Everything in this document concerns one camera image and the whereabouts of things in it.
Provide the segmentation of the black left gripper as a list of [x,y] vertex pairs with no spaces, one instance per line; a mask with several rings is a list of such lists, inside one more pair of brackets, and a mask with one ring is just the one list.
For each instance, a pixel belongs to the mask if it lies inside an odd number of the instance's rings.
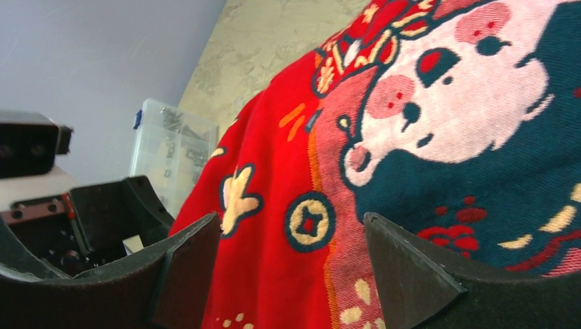
[[173,222],[144,175],[14,202],[1,211],[1,276],[72,278],[130,255],[127,239],[165,239]]

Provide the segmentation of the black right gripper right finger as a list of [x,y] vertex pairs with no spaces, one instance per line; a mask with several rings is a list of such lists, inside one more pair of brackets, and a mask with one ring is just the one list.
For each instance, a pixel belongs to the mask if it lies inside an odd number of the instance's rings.
[[580,274],[543,278],[471,260],[379,214],[365,237],[388,328],[579,328]]

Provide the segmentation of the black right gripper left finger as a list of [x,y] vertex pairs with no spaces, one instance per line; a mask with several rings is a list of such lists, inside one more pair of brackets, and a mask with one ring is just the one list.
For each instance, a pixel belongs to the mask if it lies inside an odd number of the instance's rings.
[[1,327],[200,328],[220,237],[220,220],[212,213],[70,278],[1,226]]

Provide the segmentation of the red printed pillowcase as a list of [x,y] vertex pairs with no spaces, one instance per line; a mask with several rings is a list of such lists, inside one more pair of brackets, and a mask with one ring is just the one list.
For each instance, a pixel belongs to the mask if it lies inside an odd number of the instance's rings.
[[388,328],[373,212],[465,258],[580,274],[580,2],[371,1],[237,115],[202,328]]

